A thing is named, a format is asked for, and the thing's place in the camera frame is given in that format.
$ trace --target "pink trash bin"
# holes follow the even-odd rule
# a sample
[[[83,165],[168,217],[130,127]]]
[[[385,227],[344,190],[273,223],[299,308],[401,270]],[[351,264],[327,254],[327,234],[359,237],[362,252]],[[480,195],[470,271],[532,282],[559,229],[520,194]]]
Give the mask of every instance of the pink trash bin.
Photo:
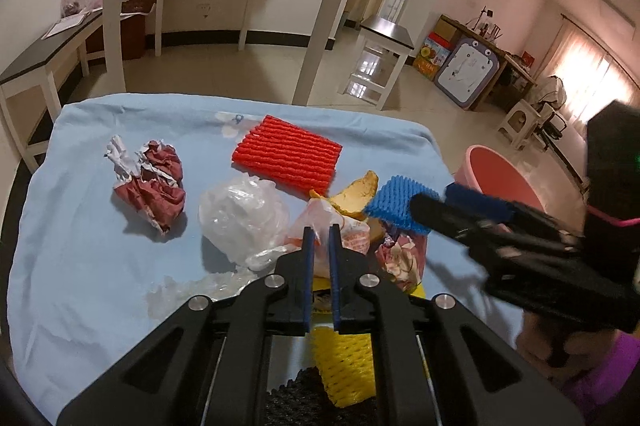
[[[522,202],[544,211],[540,199],[522,174],[495,150],[482,145],[467,148],[454,180],[485,195]]]

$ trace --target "crumpled plastic bag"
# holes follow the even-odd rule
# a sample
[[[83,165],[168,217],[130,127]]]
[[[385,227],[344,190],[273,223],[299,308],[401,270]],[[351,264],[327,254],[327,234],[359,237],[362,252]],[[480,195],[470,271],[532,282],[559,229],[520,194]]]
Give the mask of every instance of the crumpled plastic bag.
[[[380,267],[402,291],[413,292],[422,281],[426,263],[427,237],[384,223],[385,238],[376,250]]]
[[[163,235],[168,232],[184,210],[186,198],[180,186],[182,163],[175,148],[162,141],[150,141],[133,158],[122,138],[114,135],[105,157],[113,162],[116,195]]]
[[[266,269],[283,248],[289,209],[273,181],[243,173],[200,196],[202,234],[226,257],[254,271]]]
[[[245,267],[235,272],[212,273],[194,281],[178,283],[171,276],[146,293],[148,316],[152,320],[163,321],[174,313],[192,296],[204,294],[213,301],[231,298],[257,279],[257,275]]]
[[[363,255],[369,250],[369,226],[364,223],[340,215],[326,199],[311,199],[305,210],[291,225],[285,238],[285,244],[295,246],[294,251],[302,246],[302,235],[305,227],[310,226],[316,234],[314,276],[329,278],[329,254],[327,244],[329,242],[329,228],[340,225],[340,237],[342,245],[347,249],[353,249]]]

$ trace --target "hand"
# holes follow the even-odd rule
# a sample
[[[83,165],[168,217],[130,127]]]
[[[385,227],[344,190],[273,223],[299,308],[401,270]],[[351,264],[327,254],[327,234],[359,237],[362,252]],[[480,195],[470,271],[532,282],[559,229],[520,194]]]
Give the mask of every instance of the hand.
[[[599,366],[613,346],[619,331],[612,329],[598,332],[574,332],[564,343],[569,355],[565,366],[552,368],[546,360],[552,352],[552,339],[543,332],[544,318],[524,313],[522,332],[516,339],[517,352],[529,361],[543,376],[560,388],[572,377]]]

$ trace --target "light blue tablecloth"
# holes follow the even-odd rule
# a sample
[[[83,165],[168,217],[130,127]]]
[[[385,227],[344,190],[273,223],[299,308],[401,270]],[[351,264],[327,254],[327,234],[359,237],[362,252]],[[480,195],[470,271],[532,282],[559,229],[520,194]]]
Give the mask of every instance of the light blue tablecloth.
[[[119,94],[65,106],[47,159],[29,186],[8,292],[18,380],[50,421],[152,330],[145,295],[165,275],[188,281],[233,269],[203,238],[198,199],[208,187],[238,174],[230,161],[237,131],[252,119],[248,116],[265,114],[344,147],[334,192],[368,169],[378,174],[380,185],[406,175],[442,193],[452,182],[429,130],[400,119],[173,94]],[[177,150],[186,225],[172,229],[167,240],[112,193],[113,164],[103,156],[116,133],[132,150],[150,139],[163,139]],[[293,220],[305,200],[288,193],[283,198]],[[482,295],[481,279],[482,270],[463,247],[430,235],[423,279],[428,296],[455,295],[513,342],[520,311]],[[271,386],[310,366],[307,343],[274,342]]]

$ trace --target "curtain rod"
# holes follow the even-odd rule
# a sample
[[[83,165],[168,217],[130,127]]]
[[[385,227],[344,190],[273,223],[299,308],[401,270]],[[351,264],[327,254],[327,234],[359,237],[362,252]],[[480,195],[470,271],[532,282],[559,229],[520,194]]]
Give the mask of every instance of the curtain rod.
[[[597,45],[598,47],[600,47],[604,52],[606,52],[611,59],[616,62],[616,64],[618,65],[618,67],[620,67],[627,76],[629,76],[629,79],[636,85],[636,87],[638,89],[640,89],[640,84],[638,84],[638,82],[636,81],[635,76],[633,76],[631,73],[629,73],[628,70],[626,70],[626,67],[623,66],[622,63],[620,63],[617,58],[615,56],[613,56],[613,53],[611,50],[609,50],[607,47],[605,47],[604,45],[602,45],[600,42],[597,41],[596,37],[594,37],[593,35],[591,35],[591,33],[589,31],[587,31],[586,29],[583,28],[583,26],[581,26],[580,24],[578,24],[576,21],[570,19],[568,16],[566,16],[564,13],[560,13],[562,15],[562,18],[564,18],[566,21],[571,22],[576,28],[580,29],[584,34],[586,34],[589,38],[591,38]]]

